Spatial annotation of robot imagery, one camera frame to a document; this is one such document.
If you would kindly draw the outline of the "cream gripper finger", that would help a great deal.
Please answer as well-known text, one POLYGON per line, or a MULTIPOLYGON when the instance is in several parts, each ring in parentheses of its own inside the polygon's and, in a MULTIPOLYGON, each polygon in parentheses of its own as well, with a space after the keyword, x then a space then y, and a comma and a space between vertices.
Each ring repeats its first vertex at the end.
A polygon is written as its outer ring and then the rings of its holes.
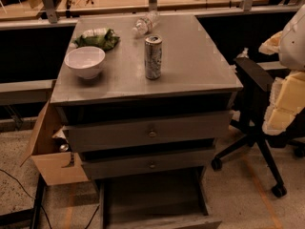
POLYGON ((305 108, 305 72, 291 71, 277 77, 271 88, 262 130, 267 135, 280 135, 305 108))
POLYGON ((282 31, 277 32, 265 42, 261 44, 258 51, 267 55, 272 55, 274 53, 279 53, 280 39, 282 36, 282 31))

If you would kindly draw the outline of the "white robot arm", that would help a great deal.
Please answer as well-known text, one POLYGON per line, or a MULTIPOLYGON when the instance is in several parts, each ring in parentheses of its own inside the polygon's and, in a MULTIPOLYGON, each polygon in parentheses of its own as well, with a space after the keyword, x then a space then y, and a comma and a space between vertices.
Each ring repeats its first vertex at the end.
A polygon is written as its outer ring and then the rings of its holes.
POLYGON ((265 134, 280 135, 305 108, 305 5, 258 50, 277 53, 280 64, 290 70, 284 79, 274 80, 262 125, 265 134))

